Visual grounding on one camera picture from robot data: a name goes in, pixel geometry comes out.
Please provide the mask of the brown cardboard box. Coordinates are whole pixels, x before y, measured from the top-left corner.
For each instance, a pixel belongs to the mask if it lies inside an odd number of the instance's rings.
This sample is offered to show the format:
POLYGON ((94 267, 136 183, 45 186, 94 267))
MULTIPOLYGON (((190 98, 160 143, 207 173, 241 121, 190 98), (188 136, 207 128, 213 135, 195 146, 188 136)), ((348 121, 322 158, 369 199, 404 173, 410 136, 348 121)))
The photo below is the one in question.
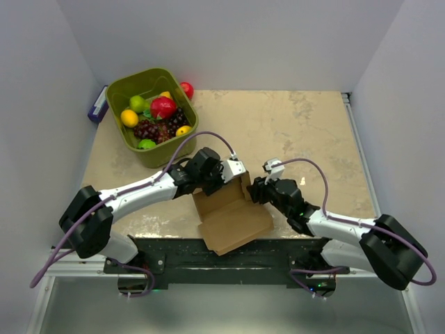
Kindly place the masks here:
POLYGON ((250 185, 246 172, 210 196, 203 191, 192 195, 201 221, 198 230, 216 255, 225 255, 274 229, 268 210, 253 203, 248 193, 250 185))

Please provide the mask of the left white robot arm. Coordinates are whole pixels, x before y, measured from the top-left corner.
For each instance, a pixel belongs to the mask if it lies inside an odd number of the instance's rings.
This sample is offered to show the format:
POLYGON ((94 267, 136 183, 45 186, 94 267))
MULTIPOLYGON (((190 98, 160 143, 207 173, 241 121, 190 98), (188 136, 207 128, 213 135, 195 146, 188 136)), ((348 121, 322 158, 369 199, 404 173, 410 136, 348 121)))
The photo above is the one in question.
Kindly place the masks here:
POLYGON ((117 259, 127 272, 136 273, 144 265, 144 256, 131 237, 112 231, 112 225, 139 209, 196 189, 212 194, 227 182, 226 167, 225 160, 205 147, 191 158, 168 164, 153 176, 120 188, 97 191, 85 186, 60 218, 60 228, 81 259, 102 254, 117 259))

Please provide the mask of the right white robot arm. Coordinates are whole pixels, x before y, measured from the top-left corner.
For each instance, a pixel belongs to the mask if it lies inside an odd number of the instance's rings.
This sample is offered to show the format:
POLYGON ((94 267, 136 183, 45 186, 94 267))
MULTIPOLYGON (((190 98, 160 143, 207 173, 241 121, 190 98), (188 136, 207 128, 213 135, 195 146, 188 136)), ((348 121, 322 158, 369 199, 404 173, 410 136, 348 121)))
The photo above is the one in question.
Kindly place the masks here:
POLYGON ((304 200, 296 181, 254 179, 247 187, 254 203, 271 204, 297 233, 327 239, 310 255, 317 273, 332 267, 373 272, 386 285, 404 290, 425 264, 425 248, 393 217, 353 218, 324 212, 304 200))

